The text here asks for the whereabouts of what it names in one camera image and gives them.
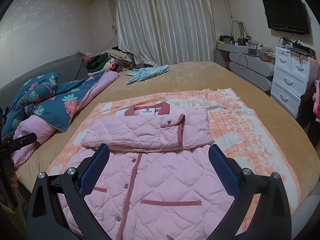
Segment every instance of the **metal screw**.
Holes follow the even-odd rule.
[[[251,171],[249,169],[243,169],[242,172],[245,174],[245,175],[250,175],[251,174]]]
[[[38,178],[42,179],[44,176],[45,176],[45,173],[44,172],[40,172],[39,175],[38,175]]]
[[[272,176],[275,178],[275,179],[279,179],[280,178],[280,174],[275,172],[272,174]]]
[[[69,175],[72,175],[72,174],[74,174],[76,172],[76,169],[75,168],[70,168],[70,169],[68,169],[68,171],[67,171],[67,173],[69,174]]]

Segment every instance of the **light blue cloth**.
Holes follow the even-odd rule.
[[[130,73],[126,74],[127,76],[134,76],[134,78],[127,81],[127,85],[130,85],[135,82],[143,81],[149,78],[166,73],[170,70],[169,65],[164,65],[157,68],[146,67],[140,69],[133,69]]]

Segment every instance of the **orange checkered blanket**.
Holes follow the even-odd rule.
[[[293,214],[301,198],[297,176],[255,111],[249,109],[232,89],[157,93],[98,104],[52,162],[47,173],[53,175],[66,171],[69,160],[82,148],[81,141],[95,120],[124,114],[131,106],[150,106],[163,101],[171,107],[206,108],[210,133],[227,157],[234,158],[241,168],[250,168],[256,174],[269,176],[276,171],[281,175]],[[255,195],[242,224],[243,230],[249,226],[258,200],[259,196]]]

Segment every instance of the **human hand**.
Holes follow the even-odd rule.
[[[13,174],[10,176],[10,180],[11,180],[11,187],[13,187],[14,189],[18,188],[18,176],[16,174],[16,171],[19,169],[19,165],[14,164],[13,165]],[[0,201],[5,202],[3,195],[0,192]]]

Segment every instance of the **gray headboard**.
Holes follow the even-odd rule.
[[[9,106],[20,87],[29,79],[55,71],[59,72],[57,84],[70,82],[75,80],[75,78],[82,79],[88,76],[88,70],[83,64],[83,54],[78,51],[76,54],[71,56],[60,58],[37,67],[1,88],[0,108],[5,109],[7,106]]]

